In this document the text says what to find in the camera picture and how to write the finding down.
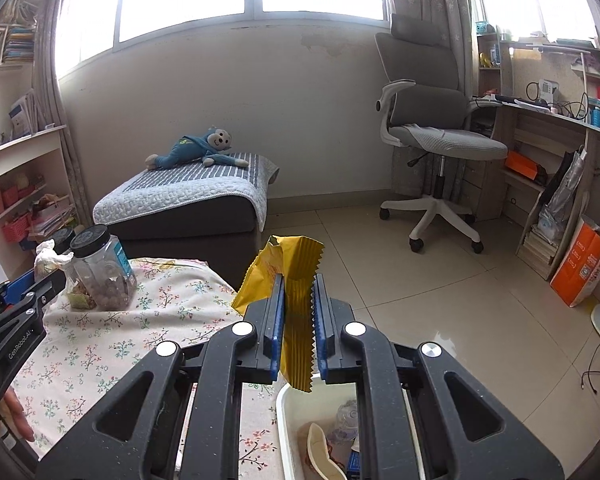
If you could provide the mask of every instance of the yellow snack bag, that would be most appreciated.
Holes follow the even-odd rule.
[[[311,391],[314,322],[311,286],[324,245],[304,236],[272,236],[244,277],[232,307],[244,316],[253,301],[271,295],[276,274],[285,277],[285,329],[280,371],[292,387]]]

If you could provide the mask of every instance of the tile floor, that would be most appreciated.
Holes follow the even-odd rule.
[[[600,376],[580,374],[600,341],[590,305],[568,308],[514,255],[520,227],[506,218],[478,222],[485,249],[439,217],[411,252],[420,218],[376,206],[267,217],[270,234],[305,235],[324,244],[319,270],[330,296],[392,341],[441,344],[560,459],[568,476],[600,438]],[[600,369],[600,350],[593,369]]]

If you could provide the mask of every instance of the chair headrest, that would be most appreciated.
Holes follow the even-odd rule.
[[[391,35],[397,40],[421,45],[442,45],[439,28],[431,22],[423,22],[403,14],[391,15]]]

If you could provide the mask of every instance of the black jar lid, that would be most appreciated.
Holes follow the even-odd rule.
[[[71,250],[76,258],[86,258],[103,248],[110,238],[109,228],[104,224],[96,224],[75,235],[71,240]]]
[[[62,254],[69,250],[71,245],[71,240],[75,237],[74,230],[71,227],[63,227],[58,229],[55,233],[53,233],[49,238],[45,240],[53,240],[54,241],[54,251],[56,254]]]

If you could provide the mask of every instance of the window frame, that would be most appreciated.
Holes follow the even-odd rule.
[[[382,0],[382,15],[384,19],[374,20],[372,18],[363,18],[361,16],[350,16],[348,14],[334,14],[330,12],[312,12],[308,10],[284,10],[265,12],[262,9],[262,0],[244,0],[244,12],[241,14],[227,14],[224,16],[212,16],[210,18],[201,18],[199,20],[191,20],[189,22],[177,23],[169,27],[152,30],[140,36],[130,38],[129,40],[120,41],[120,21],[122,16],[122,2],[118,0],[116,6],[116,16],[113,29],[113,46],[107,50],[103,50],[94,56],[79,61],[76,65],[67,70],[62,77],[70,74],[72,71],[80,68],[92,60],[100,58],[103,54],[109,52],[119,52],[124,48],[151,41],[167,34],[176,34],[184,30],[190,30],[199,27],[208,27],[210,25],[219,25],[223,23],[240,23],[240,22],[258,22],[266,20],[303,20],[303,21],[328,21],[339,23],[356,23],[362,25],[371,25],[381,28],[389,28],[389,16],[391,13],[392,3],[390,0]]]

